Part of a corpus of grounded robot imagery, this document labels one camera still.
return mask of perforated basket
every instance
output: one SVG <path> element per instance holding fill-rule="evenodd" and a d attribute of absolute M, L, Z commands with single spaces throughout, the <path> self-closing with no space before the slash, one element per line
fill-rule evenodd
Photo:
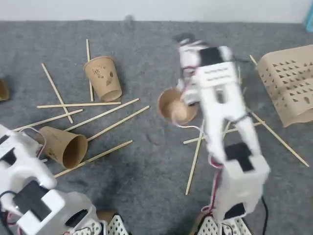
<path fill-rule="evenodd" d="M 270 52 L 257 70 L 284 127 L 313 120 L 313 45 Z"/>

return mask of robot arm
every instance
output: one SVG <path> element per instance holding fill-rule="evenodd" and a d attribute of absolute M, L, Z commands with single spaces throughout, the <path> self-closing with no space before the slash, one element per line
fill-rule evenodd
<path fill-rule="evenodd" d="M 181 99 L 187 105 L 200 102 L 207 150 L 223 165 L 213 216 L 219 223 L 243 217 L 254 211 L 270 169 L 246 111 L 232 52 L 225 46 L 208 47 L 201 41 L 184 39 L 179 55 L 184 80 L 178 85 Z M 226 119 L 238 128 L 243 143 L 224 147 Z"/>
<path fill-rule="evenodd" d="M 37 158 L 41 147 L 24 132 L 0 125 L 2 210 L 19 216 L 17 225 L 27 235 L 106 235 L 107 222 L 98 219 L 89 198 L 54 189 L 56 179 Z"/>

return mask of upright paper cup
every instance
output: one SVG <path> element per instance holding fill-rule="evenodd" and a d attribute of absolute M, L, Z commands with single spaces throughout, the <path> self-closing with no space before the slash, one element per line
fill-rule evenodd
<path fill-rule="evenodd" d="M 10 91 L 3 79 L 0 79 L 0 101 L 8 100 Z"/>
<path fill-rule="evenodd" d="M 160 114 L 168 121 L 185 124 L 191 121 L 198 112 L 197 105 L 186 105 L 180 100 L 180 92 L 175 88 L 167 89 L 163 92 L 158 101 L 157 107 Z"/>
<path fill-rule="evenodd" d="M 110 102 L 121 97 L 122 89 L 112 58 L 94 58 L 84 65 L 84 72 L 100 100 Z"/>
<path fill-rule="evenodd" d="M 66 169 L 76 167 L 87 152 L 88 141 L 83 135 L 73 134 L 48 126 L 43 127 L 39 132 L 46 140 L 45 154 Z"/>

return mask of black plastic part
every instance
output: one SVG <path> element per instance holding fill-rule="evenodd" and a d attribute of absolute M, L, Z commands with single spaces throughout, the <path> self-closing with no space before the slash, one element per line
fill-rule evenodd
<path fill-rule="evenodd" d="M 0 138 L 0 144 L 2 144 L 3 142 L 5 142 L 9 137 L 7 135 L 4 135 Z"/>
<path fill-rule="evenodd" d="M 224 219 L 231 219 L 240 215 L 245 214 L 246 210 L 243 203 L 239 203 L 233 206 L 229 211 L 226 212 Z"/>
<path fill-rule="evenodd" d="M 21 213 L 31 211 L 43 221 L 51 213 L 49 207 L 41 200 L 47 192 L 48 190 L 40 187 L 36 181 L 31 181 L 13 198 L 13 201 Z"/>
<path fill-rule="evenodd" d="M 16 157 L 14 154 L 14 148 L 12 148 L 9 152 L 7 152 L 0 161 L 5 161 L 9 165 L 13 165 L 16 162 Z"/>
<path fill-rule="evenodd" d="M 223 63 L 220 50 L 217 47 L 209 47 L 199 51 L 201 64 L 200 67 Z"/>
<path fill-rule="evenodd" d="M 68 221 L 65 223 L 66 226 L 74 228 L 88 213 L 88 210 L 81 210 L 73 215 Z"/>
<path fill-rule="evenodd" d="M 251 151 L 245 143 L 237 143 L 225 148 L 227 160 L 237 160 L 243 172 L 254 170 L 254 167 L 249 159 Z"/>

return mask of gray carpet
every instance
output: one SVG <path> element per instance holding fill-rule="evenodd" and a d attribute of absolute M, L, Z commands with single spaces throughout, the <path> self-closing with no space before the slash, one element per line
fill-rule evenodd
<path fill-rule="evenodd" d="M 249 54 L 259 59 L 269 51 L 308 45 L 313 40 L 313 35 L 298 24 L 0 23 L 0 77 L 5 77 L 12 93 L 8 102 L 0 103 L 1 124 L 16 128 L 64 113 L 62 108 L 36 108 L 58 103 L 41 62 L 46 64 L 65 103 L 89 102 L 88 81 L 82 70 L 87 60 L 86 38 L 91 57 L 114 57 L 124 92 L 122 102 L 137 97 L 141 100 L 73 132 L 90 137 L 151 105 L 149 110 L 90 142 L 86 158 L 134 140 L 131 145 L 58 178 L 58 189 L 85 193 L 98 209 L 118 209 L 134 235 L 187 234 L 200 208 L 210 199 L 214 170 L 207 163 L 204 143 L 190 194 L 184 194 L 196 144 L 182 145 L 182 141 L 197 137 L 198 132 L 167 124 L 156 109 L 159 94 L 175 85 L 179 77 L 177 48 L 171 38 L 182 32 L 192 32 L 211 45 L 227 45 L 237 58 L 247 60 Z M 312 124 L 282 128 L 254 66 L 240 65 L 248 105 L 313 165 Z M 72 117 L 74 123 L 79 123 L 110 108 L 86 107 Z M 201 114 L 193 123 L 201 124 Z M 48 125 L 65 129 L 70 122 L 63 118 Z M 264 127 L 258 126 L 257 132 L 272 171 L 265 185 L 270 213 L 267 234 L 313 234 L 312 169 L 302 165 Z M 238 133 L 225 139 L 226 144 L 238 141 Z M 53 173 L 62 170 L 52 160 L 47 165 Z M 256 235 L 262 232 L 264 215 L 260 203 L 246 217 Z"/>

